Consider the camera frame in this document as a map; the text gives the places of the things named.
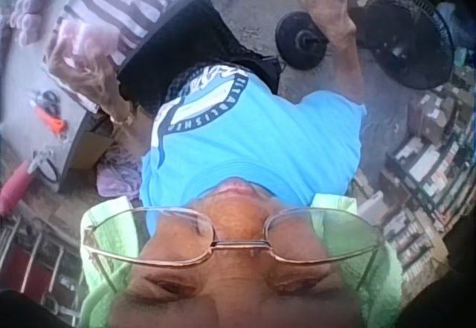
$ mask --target gold eyeglass frame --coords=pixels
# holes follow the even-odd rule
[[[363,248],[360,250],[355,250],[350,252],[349,254],[343,254],[343,255],[338,255],[336,257],[332,258],[325,258],[325,259],[319,259],[319,260],[288,260],[283,257],[280,257],[279,255],[275,254],[273,251],[273,248],[271,246],[271,243],[267,240],[268,238],[268,231],[271,223],[278,217],[283,216],[285,214],[293,214],[293,213],[300,213],[300,212],[310,212],[310,211],[326,211],[326,212],[338,212],[338,213],[345,213],[345,215],[349,215],[357,219],[358,221],[364,223],[370,230],[375,232],[376,237],[377,237],[377,243],[375,245],[371,245],[367,248]],[[213,240],[210,244],[210,247],[208,250],[201,255],[200,257],[197,257],[192,260],[184,260],[184,261],[176,261],[176,262],[170,262],[170,261],[162,261],[162,260],[140,260],[140,259],[132,259],[131,257],[124,257],[121,255],[117,254],[112,254],[108,251],[103,251],[97,248],[94,248],[90,245],[87,244],[87,242],[94,242],[94,240],[90,240],[94,236],[94,232],[101,226],[106,224],[108,221],[114,219],[116,216],[125,214],[125,213],[136,213],[136,212],[145,212],[145,211],[157,211],[157,212],[176,212],[176,213],[188,213],[188,214],[193,214],[197,217],[200,217],[204,221],[206,221],[212,228],[213,230]],[[112,282],[110,282],[109,276],[106,273],[106,270],[104,269],[101,261],[99,260],[98,255],[108,257],[114,260],[118,260],[124,263],[131,263],[134,265],[141,265],[141,266],[148,266],[148,267],[158,267],[158,268],[190,268],[194,267],[197,265],[200,265],[207,260],[210,259],[211,255],[213,254],[214,251],[221,251],[221,250],[260,250],[260,251],[267,251],[271,257],[273,257],[276,261],[280,263],[285,263],[289,265],[296,265],[296,266],[313,266],[313,265],[325,265],[327,263],[337,263],[339,261],[343,260],[348,260],[352,259],[354,257],[358,257],[370,252],[373,252],[371,258],[369,259],[369,262],[367,263],[367,267],[364,270],[364,273],[358,283],[357,289],[361,286],[361,284],[364,282],[366,276],[368,275],[370,268],[373,264],[373,261],[376,258],[376,254],[378,250],[384,245],[385,239],[384,237],[376,230],[375,227],[373,227],[371,224],[363,220],[360,216],[357,216],[352,213],[348,213],[346,211],[342,210],[337,210],[337,209],[327,209],[327,208],[295,208],[295,209],[288,209],[288,210],[283,210],[279,213],[276,213],[265,221],[264,226],[263,226],[263,240],[218,240],[216,238],[216,231],[215,227],[213,226],[213,223],[211,222],[210,218],[203,213],[200,213],[196,210],[191,210],[191,209],[186,209],[186,208],[175,208],[175,207],[165,207],[165,208],[160,208],[160,207],[153,207],[153,208],[136,208],[136,209],[129,209],[122,211],[120,213],[116,213],[113,216],[110,216],[109,218],[103,220],[101,223],[98,225],[93,225],[93,226],[88,226],[85,229],[84,232],[84,237],[83,237],[83,242],[82,246],[93,256],[94,261],[97,263],[99,266],[103,276],[106,278],[108,281],[109,285],[112,287],[112,289],[115,291],[114,285]]]

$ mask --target lips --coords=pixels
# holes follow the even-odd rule
[[[243,196],[258,196],[254,187],[240,178],[230,178],[218,185],[214,194],[235,193]]]

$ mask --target hand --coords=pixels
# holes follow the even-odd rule
[[[313,21],[338,50],[355,42],[356,26],[347,12],[347,0],[300,0]]]
[[[119,94],[112,64],[92,41],[86,43],[85,53],[84,57],[78,59],[73,55],[72,44],[68,39],[58,41],[57,35],[53,35],[46,51],[48,70],[71,90],[99,105],[114,119],[127,118],[130,107]],[[74,67],[66,59],[76,60]]]

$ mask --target bracelet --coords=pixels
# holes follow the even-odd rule
[[[127,115],[126,120],[124,120],[124,121],[117,121],[117,120],[115,120],[115,119],[111,116],[111,122],[112,122],[114,125],[118,125],[118,126],[127,125],[127,126],[130,126],[130,125],[132,125],[132,123],[134,122],[134,106],[132,105],[132,103],[131,103],[130,101],[128,101],[128,103],[129,103],[129,114]]]

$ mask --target striped cloth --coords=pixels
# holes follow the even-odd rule
[[[69,0],[59,15],[53,32],[64,19],[79,19],[92,25],[110,25],[120,32],[118,50],[111,61],[120,68],[134,50],[142,45],[154,24],[174,0]],[[60,87],[91,112],[98,106],[81,94],[74,93],[57,77],[49,74]]]

